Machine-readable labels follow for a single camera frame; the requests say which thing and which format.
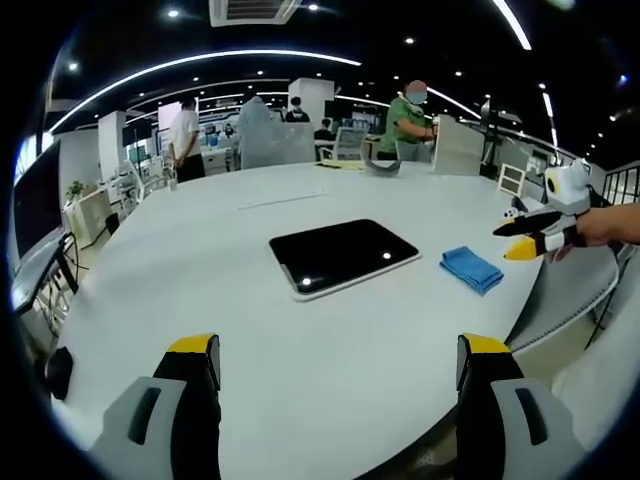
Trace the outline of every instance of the floor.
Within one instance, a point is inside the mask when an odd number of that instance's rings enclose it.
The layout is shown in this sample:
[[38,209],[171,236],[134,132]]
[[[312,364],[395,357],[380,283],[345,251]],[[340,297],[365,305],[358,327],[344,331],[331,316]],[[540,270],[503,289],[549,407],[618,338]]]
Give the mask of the floor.
[[[108,242],[110,235],[104,232],[90,247],[79,252],[79,265],[90,269],[95,264],[100,251]],[[75,261],[73,249],[68,252]],[[79,282],[87,274],[87,270],[79,270]],[[539,347],[523,354],[516,354],[516,360],[525,376],[541,380],[551,386],[554,376],[564,367],[577,359],[589,340],[594,322],[589,315],[574,321],[565,330],[549,338]],[[456,457],[456,439],[453,422],[443,422],[440,430],[434,435],[430,432],[416,442],[411,452],[384,472],[375,471],[362,479],[376,478],[389,480],[425,480],[453,478]]]

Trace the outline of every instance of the black pants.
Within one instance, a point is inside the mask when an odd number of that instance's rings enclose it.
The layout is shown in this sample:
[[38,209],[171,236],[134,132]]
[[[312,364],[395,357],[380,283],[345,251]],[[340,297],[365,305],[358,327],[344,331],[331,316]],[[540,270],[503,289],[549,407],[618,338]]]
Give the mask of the black pants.
[[378,160],[397,160],[398,154],[396,152],[378,152]]
[[182,166],[176,169],[176,173],[178,174],[178,183],[203,178],[205,175],[202,155],[198,154],[185,158]]

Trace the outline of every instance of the black tablet screen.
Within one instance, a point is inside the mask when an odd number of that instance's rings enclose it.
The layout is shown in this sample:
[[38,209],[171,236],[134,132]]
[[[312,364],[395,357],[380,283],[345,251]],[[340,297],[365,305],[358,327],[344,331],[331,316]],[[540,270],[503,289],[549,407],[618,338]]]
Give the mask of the black tablet screen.
[[418,250],[373,220],[356,220],[274,238],[278,262],[303,295],[355,280],[409,258]]

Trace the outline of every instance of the black ceiling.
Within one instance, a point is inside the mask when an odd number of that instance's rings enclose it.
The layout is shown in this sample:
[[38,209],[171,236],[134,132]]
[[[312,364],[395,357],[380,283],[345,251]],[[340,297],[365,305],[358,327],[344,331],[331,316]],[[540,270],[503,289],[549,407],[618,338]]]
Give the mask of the black ceiling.
[[[422,79],[478,111],[484,95],[517,113],[522,129],[551,139],[538,84],[551,95],[561,147],[605,168],[640,158],[633,135],[640,126],[640,47],[635,2],[577,0],[569,12],[543,0],[507,0],[532,44],[524,51],[491,0],[307,0],[286,25],[212,28],[207,0],[104,0],[78,25],[57,63],[54,99],[82,100],[156,64],[208,52],[246,48],[303,50],[362,62],[360,67],[318,59],[246,56],[203,60],[164,69],[114,89],[74,115],[59,131],[95,122],[95,115],[195,85],[262,78],[335,80],[343,95],[388,103],[402,80]],[[167,17],[176,8],[181,15]],[[404,43],[411,36],[413,45]],[[67,68],[74,60],[75,72]],[[461,77],[455,72],[462,71]],[[620,87],[620,75],[629,81]],[[400,76],[400,81],[393,79]],[[195,84],[193,77],[199,77]],[[206,96],[287,90],[287,83],[206,88]],[[151,102],[138,108],[149,112]],[[465,115],[430,96],[428,112]],[[48,115],[51,127],[64,112]],[[611,122],[609,117],[617,115]]]

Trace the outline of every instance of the green shirt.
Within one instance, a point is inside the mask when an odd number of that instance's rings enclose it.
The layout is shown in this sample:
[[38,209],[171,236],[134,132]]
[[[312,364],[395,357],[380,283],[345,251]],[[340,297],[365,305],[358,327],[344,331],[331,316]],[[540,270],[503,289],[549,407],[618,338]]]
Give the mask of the green shirt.
[[411,123],[418,127],[426,127],[427,119],[423,114],[418,114],[411,109],[409,103],[402,98],[398,97],[389,106],[389,112],[387,113],[387,129],[382,137],[382,143],[380,145],[380,151],[385,153],[395,153],[396,140],[407,143],[418,143],[419,137],[404,133],[398,128],[396,122],[401,118],[407,118]]

